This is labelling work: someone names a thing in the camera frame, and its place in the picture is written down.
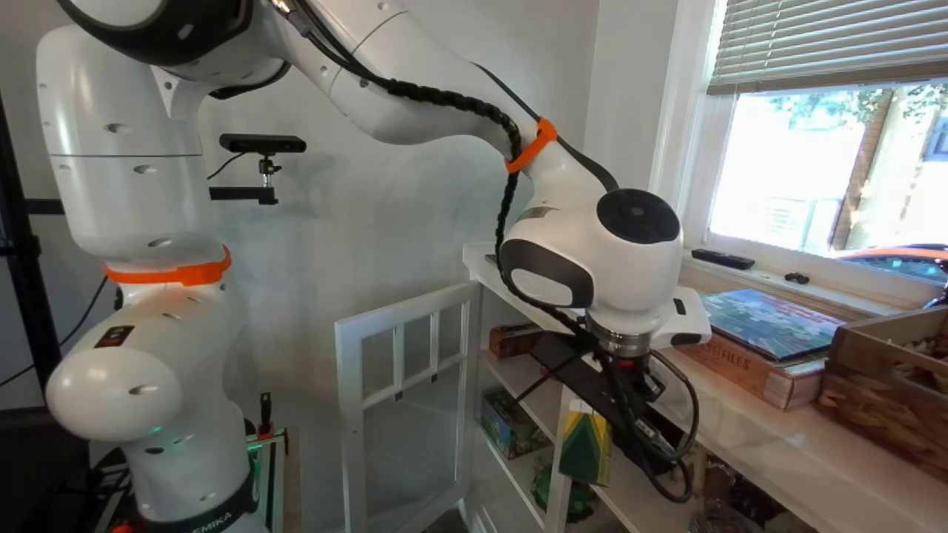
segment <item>window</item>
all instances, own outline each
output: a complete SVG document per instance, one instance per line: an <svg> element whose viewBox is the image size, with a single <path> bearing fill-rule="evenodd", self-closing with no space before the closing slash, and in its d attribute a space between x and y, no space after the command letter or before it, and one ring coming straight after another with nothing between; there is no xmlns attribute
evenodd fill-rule
<svg viewBox="0 0 948 533"><path fill-rule="evenodd" d="M841 254L948 242L948 86L741 94L710 231Z"/></svg>
<svg viewBox="0 0 948 533"><path fill-rule="evenodd" d="M948 3L720 3L699 242L838 279L898 273L924 302L948 279Z"/></svg>

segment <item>orange ring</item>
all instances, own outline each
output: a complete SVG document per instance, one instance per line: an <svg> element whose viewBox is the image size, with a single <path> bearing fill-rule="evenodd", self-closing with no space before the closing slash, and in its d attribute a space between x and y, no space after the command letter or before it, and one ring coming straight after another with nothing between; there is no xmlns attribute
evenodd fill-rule
<svg viewBox="0 0 948 533"><path fill-rule="evenodd" d="M216 283L227 274L231 268L231 249L225 246L225 256L222 261L209 261L209 262L185 262L178 268L156 268L156 273L117 273L107 267L107 274L113 279L113 283Z"/></svg>
<svg viewBox="0 0 948 533"><path fill-rule="evenodd" d="M536 138L514 159L505 162L505 175L517 175L521 168L533 166L533 159L541 154L541 148L547 148L556 138L558 138L556 123L547 117L538 117Z"/></svg>

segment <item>green object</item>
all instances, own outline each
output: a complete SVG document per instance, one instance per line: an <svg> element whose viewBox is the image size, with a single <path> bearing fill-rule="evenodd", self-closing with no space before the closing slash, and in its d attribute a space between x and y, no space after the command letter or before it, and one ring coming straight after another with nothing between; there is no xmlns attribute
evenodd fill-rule
<svg viewBox="0 0 948 533"><path fill-rule="evenodd" d="M604 484L610 428L597 415L570 410L563 433L558 473L573 483Z"/></svg>
<svg viewBox="0 0 948 533"><path fill-rule="evenodd" d="M550 465L547 462L536 465L530 493L538 508L547 505L547 496L550 496ZM596 505L597 505L596 490L585 483L570 483L566 522L569 523L584 522L596 513Z"/></svg>

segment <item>window blind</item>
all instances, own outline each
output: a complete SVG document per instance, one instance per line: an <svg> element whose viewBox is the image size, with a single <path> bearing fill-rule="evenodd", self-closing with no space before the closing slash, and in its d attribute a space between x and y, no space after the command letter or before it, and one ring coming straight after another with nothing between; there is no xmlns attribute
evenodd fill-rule
<svg viewBox="0 0 948 533"><path fill-rule="evenodd" d="M948 0L727 0L710 94L948 76Z"/></svg>

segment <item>white wall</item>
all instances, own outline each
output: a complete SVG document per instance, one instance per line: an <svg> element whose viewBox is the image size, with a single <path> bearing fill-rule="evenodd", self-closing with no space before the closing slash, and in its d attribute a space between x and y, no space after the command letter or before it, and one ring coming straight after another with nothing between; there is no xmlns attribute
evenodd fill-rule
<svg viewBox="0 0 948 533"><path fill-rule="evenodd" d="M601 0L585 150L621 187L647 190L678 0Z"/></svg>

